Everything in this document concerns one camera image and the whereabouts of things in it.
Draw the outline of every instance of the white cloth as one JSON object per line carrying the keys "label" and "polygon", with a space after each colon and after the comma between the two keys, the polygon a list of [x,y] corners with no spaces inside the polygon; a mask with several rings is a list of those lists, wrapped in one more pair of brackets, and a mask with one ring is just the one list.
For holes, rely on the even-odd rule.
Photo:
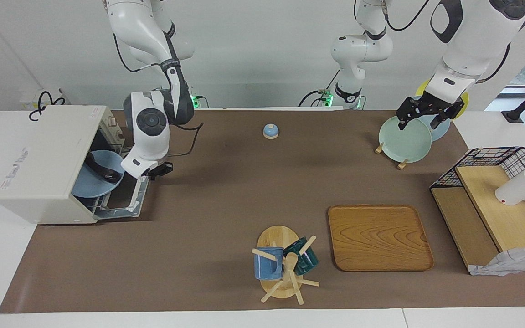
{"label": "white cloth", "polygon": [[486,266],[469,266],[471,275],[505,276],[525,271],[525,247],[499,253]]}

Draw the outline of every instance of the black cable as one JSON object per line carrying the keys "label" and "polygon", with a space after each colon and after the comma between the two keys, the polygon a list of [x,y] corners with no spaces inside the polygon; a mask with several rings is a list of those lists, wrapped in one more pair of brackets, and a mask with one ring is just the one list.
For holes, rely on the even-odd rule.
{"label": "black cable", "polygon": [[58,102],[62,101],[62,103],[60,105],[63,105],[66,103],[66,99],[60,97],[56,100],[52,100],[52,94],[50,94],[50,92],[48,91],[43,91],[42,93],[40,93],[40,97],[38,98],[38,109],[36,110],[33,110],[30,115],[29,115],[29,119],[32,121],[32,122],[37,122],[38,120],[36,120],[35,118],[32,118],[33,114],[36,114],[36,113],[39,113],[40,116],[42,115],[42,112],[46,109],[46,106],[43,106],[42,107],[42,99],[44,98],[44,95],[48,95],[48,98],[50,99],[50,104],[52,105],[56,105],[58,104]]}
{"label": "black cable", "polygon": [[171,124],[177,126],[177,128],[182,129],[184,131],[194,131],[195,130],[196,134],[194,134],[194,141],[192,141],[192,143],[191,143],[190,151],[182,153],[182,154],[171,154],[171,155],[168,155],[168,157],[177,157],[177,156],[190,155],[191,152],[194,150],[194,146],[196,145],[196,140],[198,139],[198,133],[200,133],[200,129],[204,126],[204,123],[200,123],[200,125],[198,125],[195,128],[186,128],[186,127],[182,127],[181,125],[177,125],[175,123],[171,123]]}
{"label": "black cable", "polygon": [[412,25],[414,23],[414,21],[417,20],[417,18],[419,17],[419,15],[421,14],[421,12],[425,9],[425,7],[427,6],[427,4],[429,3],[430,0],[427,0],[425,1],[425,3],[422,5],[422,7],[419,9],[419,11],[417,12],[417,14],[413,17],[413,19],[408,23],[408,25],[406,25],[405,27],[402,27],[400,29],[397,29],[396,27],[393,27],[391,24],[390,24],[390,21],[388,20],[388,8],[386,6],[386,0],[384,0],[384,5],[382,6],[382,12],[384,13],[384,19],[386,20],[386,23],[388,24],[388,26],[393,29],[394,31],[404,31],[405,29],[408,29],[408,27],[410,25]]}
{"label": "black cable", "polygon": [[300,107],[300,106],[303,104],[303,102],[305,101],[305,99],[308,99],[309,96],[311,96],[311,95],[314,94],[314,93],[319,93],[319,90],[311,91],[310,93],[308,93],[307,95],[305,95],[305,96],[303,97],[303,99],[301,99],[301,102],[298,104],[297,107]]}
{"label": "black cable", "polygon": [[315,104],[315,102],[317,102],[317,105],[316,105],[316,106],[319,106],[319,104],[321,104],[321,100],[322,100],[322,99],[323,99],[323,98],[317,98],[317,99],[313,100],[313,102],[311,102],[311,107],[314,106],[313,104]]}
{"label": "black cable", "polygon": [[510,46],[511,45],[512,45],[511,43],[508,43],[508,46],[506,46],[506,52],[504,52],[504,57],[502,58],[502,62],[499,63],[498,68],[496,68],[495,71],[493,73],[491,73],[491,75],[489,77],[486,77],[485,79],[478,80],[475,84],[485,83],[485,82],[489,81],[492,77],[494,77],[500,71],[500,69],[502,69],[502,66],[504,66],[504,63],[506,62],[506,59],[508,58],[508,54],[510,53]]}
{"label": "black cable", "polygon": [[197,99],[204,99],[204,100],[206,100],[206,105],[208,105],[208,108],[210,108],[210,102],[208,102],[208,98],[206,98],[204,96],[197,96],[196,98]]}
{"label": "black cable", "polygon": [[125,68],[127,69],[127,71],[131,72],[131,73],[137,73],[139,72],[141,69],[140,68],[137,68],[137,69],[131,69],[129,68],[129,66],[127,66],[127,64],[125,64],[125,60],[123,60],[123,56],[121,55],[121,50],[119,49],[118,47],[118,42],[117,42],[117,36],[113,33],[113,39],[115,40],[115,46],[117,48],[117,53],[118,53],[118,57],[119,59],[121,60],[121,64],[123,64],[123,66],[125,66]]}
{"label": "black cable", "polygon": [[333,79],[331,79],[331,81],[329,82],[329,84],[327,85],[327,88],[325,89],[328,89],[329,90],[329,87],[331,87],[331,84],[335,81],[335,78],[337,77],[337,75],[341,72],[341,68],[337,70],[337,72],[335,73]]}

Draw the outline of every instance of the plate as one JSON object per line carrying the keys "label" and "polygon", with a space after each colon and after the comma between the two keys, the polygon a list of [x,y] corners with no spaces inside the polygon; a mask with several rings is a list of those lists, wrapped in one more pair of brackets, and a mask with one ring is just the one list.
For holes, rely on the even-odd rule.
{"label": "plate", "polygon": [[72,194],[76,197],[85,199],[95,199],[113,191],[123,180],[125,169],[121,168],[123,158],[119,154],[111,151],[93,151],[94,160],[105,168],[113,169],[121,174],[121,179],[117,183],[110,183],[96,174],[87,164],[82,164],[81,171],[78,174]]}
{"label": "plate", "polygon": [[448,128],[451,126],[451,120],[444,120],[436,129],[431,127],[431,122],[435,118],[435,115],[425,115],[418,118],[421,122],[425,123],[429,131],[431,131],[432,141],[437,141],[447,133]]}
{"label": "plate", "polygon": [[380,128],[378,139],[384,143],[382,150],[386,156],[400,163],[404,160],[414,163],[425,158],[433,143],[429,128],[419,120],[412,120],[401,131],[398,123],[398,118],[393,116]]}

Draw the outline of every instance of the wire basket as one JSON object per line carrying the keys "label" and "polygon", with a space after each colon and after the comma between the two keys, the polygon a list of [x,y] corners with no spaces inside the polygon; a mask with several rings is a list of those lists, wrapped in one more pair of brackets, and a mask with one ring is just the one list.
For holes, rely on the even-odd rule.
{"label": "wire basket", "polygon": [[468,151],[449,171],[431,185],[433,188],[463,187],[455,168],[460,166],[501,166],[511,179],[525,170],[524,147],[475,148]]}

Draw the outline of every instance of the wooden tray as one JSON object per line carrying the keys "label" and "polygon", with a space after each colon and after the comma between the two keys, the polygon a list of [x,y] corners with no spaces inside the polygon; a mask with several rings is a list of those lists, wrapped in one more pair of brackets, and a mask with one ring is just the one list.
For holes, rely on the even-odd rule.
{"label": "wooden tray", "polygon": [[329,208],[335,265],[346,272],[424,271],[435,262],[414,207],[348,205]]}

